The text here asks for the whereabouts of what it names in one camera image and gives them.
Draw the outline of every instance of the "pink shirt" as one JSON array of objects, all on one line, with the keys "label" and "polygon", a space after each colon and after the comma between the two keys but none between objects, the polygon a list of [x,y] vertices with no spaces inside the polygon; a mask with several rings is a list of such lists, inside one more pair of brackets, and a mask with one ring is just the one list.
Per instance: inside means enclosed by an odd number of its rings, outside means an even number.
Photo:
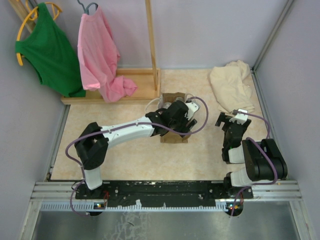
[{"label": "pink shirt", "polygon": [[104,101],[116,102],[136,91],[137,85],[131,79],[116,77],[120,54],[100,6],[94,15],[83,14],[81,17],[78,58],[83,89],[98,89]]}]

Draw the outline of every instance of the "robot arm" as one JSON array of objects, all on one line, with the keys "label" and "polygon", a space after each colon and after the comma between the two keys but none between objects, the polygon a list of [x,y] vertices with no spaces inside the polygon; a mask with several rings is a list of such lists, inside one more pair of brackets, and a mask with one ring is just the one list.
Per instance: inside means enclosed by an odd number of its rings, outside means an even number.
[{"label": "robot arm", "polygon": [[[216,122],[220,126],[223,122],[224,131],[222,159],[227,164],[245,164],[245,167],[238,171],[229,172],[224,178],[226,188],[250,186],[259,181],[274,180],[275,175],[272,167],[257,149],[253,142],[243,135],[246,132],[251,120],[248,119],[245,110],[236,111],[236,116],[227,116],[223,112]],[[287,164],[281,155],[274,139],[263,139],[256,142],[272,162],[278,179],[285,179],[288,174]]]},{"label": "robot arm", "polygon": [[87,137],[75,143],[77,155],[83,164],[87,187],[94,190],[102,185],[100,166],[105,160],[108,149],[138,138],[163,136],[168,133],[168,130],[161,126],[179,133],[189,133],[197,123],[193,117],[199,109],[200,106],[195,101],[177,100],[168,108],[149,112],[134,121],[112,126],[98,126],[96,122],[90,123],[80,137],[100,131],[105,133]]}]

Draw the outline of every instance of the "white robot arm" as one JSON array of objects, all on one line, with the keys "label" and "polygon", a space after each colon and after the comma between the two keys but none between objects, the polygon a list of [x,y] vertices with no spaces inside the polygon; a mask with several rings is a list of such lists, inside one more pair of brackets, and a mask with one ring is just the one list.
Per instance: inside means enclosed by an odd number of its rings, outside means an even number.
[{"label": "white robot arm", "polygon": [[134,121],[101,127],[96,122],[90,123],[80,137],[94,132],[101,134],[87,137],[74,144],[83,164],[87,187],[94,190],[102,185],[100,166],[105,160],[107,149],[138,138],[163,136],[168,129],[189,133],[197,123],[193,117],[199,109],[200,106],[195,101],[177,100],[168,108],[149,112]]}]

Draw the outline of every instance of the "clothes hanger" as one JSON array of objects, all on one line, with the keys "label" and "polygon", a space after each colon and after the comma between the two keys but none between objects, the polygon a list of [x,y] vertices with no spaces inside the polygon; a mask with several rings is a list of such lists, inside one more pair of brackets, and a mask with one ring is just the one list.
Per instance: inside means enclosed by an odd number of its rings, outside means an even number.
[{"label": "clothes hanger", "polygon": [[97,9],[98,9],[98,4],[96,4],[95,2],[92,2],[92,3],[90,3],[90,4],[85,8],[85,10],[84,10],[84,13],[85,13],[85,14],[88,14],[88,15],[89,15],[89,8],[90,8],[91,5],[95,5],[95,10],[97,11]]},{"label": "clothes hanger", "polygon": [[89,8],[90,8],[91,5],[95,5],[95,10],[96,11],[98,9],[98,4],[95,3],[95,2],[90,3],[87,7],[85,7],[85,5],[82,2],[80,2],[80,0],[77,0],[77,2],[78,2],[78,4],[80,4],[82,6],[83,11],[84,11],[85,14],[89,15]]},{"label": "clothes hanger", "polygon": [[[53,12],[53,20],[56,20],[56,18],[59,16],[59,14],[62,13],[61,8],[58,5],[56,5],[55,3],[53,3],[53,2],[47,1],[47,2],[45,2],[45,4],[51,4],[52,12]],[[19,29],[19,32],[18,32],[18,36],[16,37],[17,41],[20,41],[22,31],[23,31],[27,21],[29,21],[29,20],[30,21],[34,21],[38,17],[38,11],[37,11],[38,10],[38,6],[36,6],[33,10],[30,10],[29,5],[28,5],[28,0],[25,1],[25,5],[26,5],[27,9],[29,10],[29,14],[25,17],[25,19],[22,22],[22,25],[21,25],[21,27]],[[22,61],[21,53],[17,53],[16,54],[16,58],[18,59],[19,65],[23,66],[24,63]]]}]

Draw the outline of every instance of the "hanging shirt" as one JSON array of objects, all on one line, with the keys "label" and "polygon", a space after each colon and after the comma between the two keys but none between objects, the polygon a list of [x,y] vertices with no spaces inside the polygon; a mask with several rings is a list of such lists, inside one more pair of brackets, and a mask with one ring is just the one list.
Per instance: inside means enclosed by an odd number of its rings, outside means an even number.
[{"label": "hanging shirt", "polygon": [[65,97],[86,95],[77,54],[66,34],[54,22],[45,3],[38,5],[34,30],[25,40],[15,43],[15,52],[31,63],[41,84]]},{"label": "hanging shirt", "polygon": [[137,85],[131,79],[116,77],[120,54],[100,6],[94,15],[83,14],[81,17],[78,58],[83,88],[99,89],[104,101],[116,102],[136,91]]}]

